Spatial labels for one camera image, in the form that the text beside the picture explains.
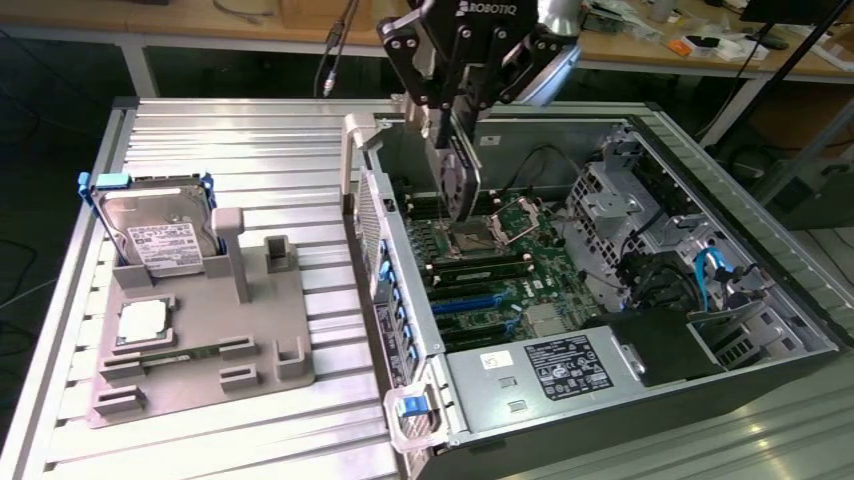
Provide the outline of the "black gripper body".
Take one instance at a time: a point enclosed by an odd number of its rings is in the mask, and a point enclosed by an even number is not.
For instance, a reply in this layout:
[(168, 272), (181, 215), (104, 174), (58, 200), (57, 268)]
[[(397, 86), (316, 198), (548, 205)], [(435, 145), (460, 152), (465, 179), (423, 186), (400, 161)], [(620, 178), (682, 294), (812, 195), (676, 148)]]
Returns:
[(484, 64), (487, 54), (495, 52), (496, 39), (500, 55), (504, 56), (533, 31), (537, 23), (535, 1), (433, 1), (420, 14), (421, 26), (433, 44), (439, 58), (448, 62), (452, 57), (457, 34), (471, 32), (464, 39), (468, 50), (463, 61)]

